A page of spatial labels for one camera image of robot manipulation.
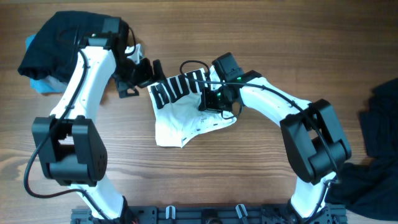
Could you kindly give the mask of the white t-shirt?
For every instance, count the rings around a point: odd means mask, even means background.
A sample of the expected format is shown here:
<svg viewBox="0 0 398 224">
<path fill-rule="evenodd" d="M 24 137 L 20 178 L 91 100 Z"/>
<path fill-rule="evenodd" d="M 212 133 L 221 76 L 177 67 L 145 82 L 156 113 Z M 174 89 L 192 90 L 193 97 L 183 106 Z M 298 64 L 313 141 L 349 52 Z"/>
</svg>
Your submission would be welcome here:
<svg viewBox="0 0 398 224">
<path fill-rule="evenodd" d="M 230 112 L 210 113 L 198 109 L 208 85 L 203 68 L 169 77 L 147 87 L 155 114 L 155 141 L 162 147 L 184 147 L 199 134 L 226 128 L 236 122 Z"/>
</svg>

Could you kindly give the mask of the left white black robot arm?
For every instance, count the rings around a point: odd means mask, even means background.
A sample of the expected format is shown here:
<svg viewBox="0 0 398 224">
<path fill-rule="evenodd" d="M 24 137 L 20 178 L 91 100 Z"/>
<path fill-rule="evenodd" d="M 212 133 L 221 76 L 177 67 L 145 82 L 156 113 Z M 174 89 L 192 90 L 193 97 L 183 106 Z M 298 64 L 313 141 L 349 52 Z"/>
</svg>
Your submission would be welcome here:
<svg viewBox="0 0 398 224">
<path fill-rule="evenodd" d="M 127 42 L 111 32 L 85 34 L 77 46 L 77 62 L 62 99 L 48 117 L 37 117 L 32 125 L 36 149 L 24 174 L 36 158 L 44 176 L 76 192 L 91 208 L 100 223 L 137 223 L 138 219 L 106 176 L 108 155 L 95 127 L 98 107 L 110 78 L 129 88 L 144 88 L 163 82 L 165 75 L 159 60 L 151 62 L 134 47 L 126 53 Z"/>
</svg>

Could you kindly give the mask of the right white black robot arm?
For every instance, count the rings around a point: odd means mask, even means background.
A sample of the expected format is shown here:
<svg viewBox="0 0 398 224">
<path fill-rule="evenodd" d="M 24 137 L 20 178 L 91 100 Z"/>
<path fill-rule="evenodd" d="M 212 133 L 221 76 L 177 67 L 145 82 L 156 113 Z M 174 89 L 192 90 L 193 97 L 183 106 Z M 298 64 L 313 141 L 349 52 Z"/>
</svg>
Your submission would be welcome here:
<svg viewBox="0 0 398 224">
<path fill-rule="evenodd" d="M 332 105 L 324 99 L 296 98 L 255 71 L 208 72 L 205 83 L 209 87 L 202 94 L 203 110 L 230 112 L 233 103 L 239 103 L 280 128 L 289 164 L 297 175 L 289 202 L 291 221 L 311 223 L 323 215 L 326 193 L 339 184 L 339 171 L 351 157 L 351 146 Z"/>
</svg>

